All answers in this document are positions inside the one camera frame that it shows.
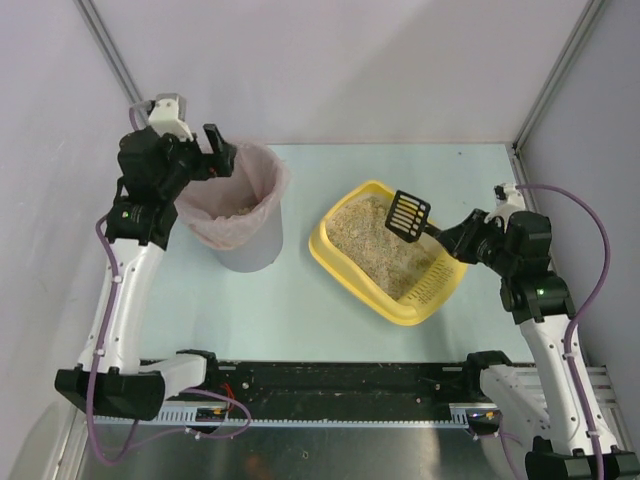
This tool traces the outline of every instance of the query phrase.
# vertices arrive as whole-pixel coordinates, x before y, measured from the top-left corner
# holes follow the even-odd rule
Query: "black litter scoop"
[[[396,191],[384,226],[408,243],[420,238],[427,227],[431,205],[402,190]]]

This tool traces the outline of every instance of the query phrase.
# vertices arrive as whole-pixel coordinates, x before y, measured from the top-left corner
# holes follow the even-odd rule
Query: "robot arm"
[[[201,152],[196,135],[184,123],[184,106],[178,95],[159,96],[152,102],[150,126],[120,141],[118,163],[123,176],[106,217],[105,234],[113,261],[107,264],[93,327],[78,365],[59,370],[55,381],[56,389],[83,411],[96,353],[100,361],[94,413],[141,420],[152,420],[167,398],[202,384],[208,361],[215,362],[212,354],[187,351],[140,365],[142,314],[177,217],[173,202],[190,181],[233,172],[236,148],[222,139],[215,125],[205,125],[212,153]],[[113,285],[115,298],[99,348]]]
[[[415,241],[422,231],[427,232],[454,258],[469,264],[483,263],[501,277],[503,307],[512,313],[533,354],[546,408],[520,383],[511,362],[501,352],[469,355],[467,364],[472,366],[469,370],[474,377],[470,386],[498,406],[508,431],[522,442],[529,479],[592,478],[594,439],[604,454],[605,478],[618,478],[624,471],[637,473],[635,454],[618,449],[602,416],[577,330],[570,338],[571,353],[565,354],[565,332],[575,309],[565,282],[549,270],[549,219],[526,211],[515,185],[497,186],[495,195],[497,207],[493,212],[476,209],[461,224],[440,230],[426,221],[429,204],[398,192],[387,227],[406,241]],[[404,212],[396,207],[398,202],[404,203]],[[568,356],[573,357],[580,385],[572,377]],[[595,419],[595,432],[587,425],[580,387]]]

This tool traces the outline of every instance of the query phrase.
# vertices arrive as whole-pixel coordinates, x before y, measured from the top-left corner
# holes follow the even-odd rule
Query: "light blue floor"
[[[429,201],[441,226],[475,207],[492,210],[493,186],[514,180],[503,145],[276,146],[292,181],[282,203],[284,248],[252,274],[222,267],[176,222],[152,287],[141,336],[142,358],[176,350],[214,351],[221,359],[280,361],[462,361],[503,350],[531,361],[500,281],[469,267],[462,284],[416,327],[391,324],[360,303],[311,257],[313,227],[342,196],[378,179]]]

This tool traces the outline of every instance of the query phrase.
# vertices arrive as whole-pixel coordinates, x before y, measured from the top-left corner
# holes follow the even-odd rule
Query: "trash can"
[[[175,205],[178,218],[222,265],[255,272],[273,263],[282,250],[280,201],[290,173],[269,148],[236,146],[231,177],[191,182]]]

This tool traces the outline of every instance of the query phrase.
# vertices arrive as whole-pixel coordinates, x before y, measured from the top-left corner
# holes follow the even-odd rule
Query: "yellow litter box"
[[[313,258],[356,297],[387,320],[410,327],[426,320],[447,301],[462,280],[467,266],[455,260],[437,241],[424,234],[419,242],[435,260],[423,277],[395,301],[349,257],[331,244],[326,229],[331,217],[346,204],[376,196],[390,207],[394,195],[393,190],[376,180],[360,185],[322,218],[309,238],[309,250]]]

